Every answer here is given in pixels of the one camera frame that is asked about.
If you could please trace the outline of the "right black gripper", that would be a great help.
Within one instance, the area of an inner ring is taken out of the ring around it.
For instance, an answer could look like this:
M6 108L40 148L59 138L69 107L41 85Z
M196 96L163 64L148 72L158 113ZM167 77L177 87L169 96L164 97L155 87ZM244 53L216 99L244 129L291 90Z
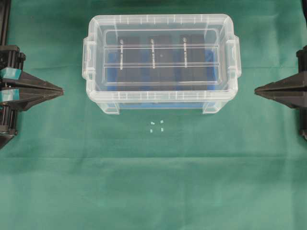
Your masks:
M307 46L297 51L298 73L257 87L255 94L292 109L299 109L299 134L307 138Z

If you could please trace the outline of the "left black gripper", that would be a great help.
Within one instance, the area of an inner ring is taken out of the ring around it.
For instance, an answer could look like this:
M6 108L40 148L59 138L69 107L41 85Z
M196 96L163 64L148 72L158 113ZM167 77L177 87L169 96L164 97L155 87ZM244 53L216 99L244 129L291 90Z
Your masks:
M18 111L27 111L64 94L63 90L23 70L26 56L17 46L0 47L0 137L17 135ZM31 89L14 89L26 87Z

